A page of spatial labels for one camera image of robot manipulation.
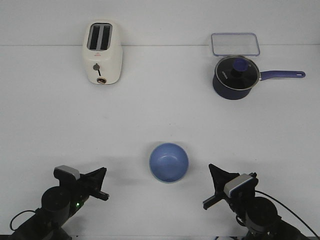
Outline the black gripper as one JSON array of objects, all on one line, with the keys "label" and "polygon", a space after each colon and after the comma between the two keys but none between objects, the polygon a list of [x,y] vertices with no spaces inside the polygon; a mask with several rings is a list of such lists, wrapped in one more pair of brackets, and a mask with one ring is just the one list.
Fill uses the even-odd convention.
[{"label": "black gripper", "polygon": [[205,210],[221,200],[234,201],[236,198],[242,198],[242,195],[247,196],[255,190],[255,187],[257,185],[257,173],[252,172],[247,175],[250,175],[251,177],[253,177],[253,179],[233,191],[231,194],[231,198],[229,198],[224,193],[224,187],[228,182],[237,178],[240,174],[235,172],[227,172],[211,163],[208,165],[208,167],[213,180],[214,195],[203,201],[202,204]]},{"label": "black gripper", "polygon": [[85,202],[89,196],[107,201],[109,194],[102,191],[102,185],[107,173],[106,167],[101,167],[92,172],[81,174],[76,181],[76,191],[74,199]]}]

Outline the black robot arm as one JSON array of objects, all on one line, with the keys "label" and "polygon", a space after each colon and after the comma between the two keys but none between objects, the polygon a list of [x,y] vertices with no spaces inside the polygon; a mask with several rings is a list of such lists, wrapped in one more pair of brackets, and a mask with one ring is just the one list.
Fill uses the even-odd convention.
[{"label": "black robot arm", "polygon": [[274,197],[256,190],[258,178],[255,172],[227,172],[214,164],[208,165],[214,194],[202,202],[207,210],[224,200],[235,213],[239,225],[247,228],[244,240],[307,240],[308,237],[293,225],[285,222],[278,214],[273,202],[287,209],[301,221],[318,240],[317,233],[311,229],[296,213]]},{"label": "black robot arm", "polygon": [[82,174],[67,165],[54,168],[59,185],[47,189],[41,197],[41,207],[8,236],[9,240],[71,240],[62,226],[83,207],[90,196],[107,201],[102,192],[107,168],[101,167]]}]

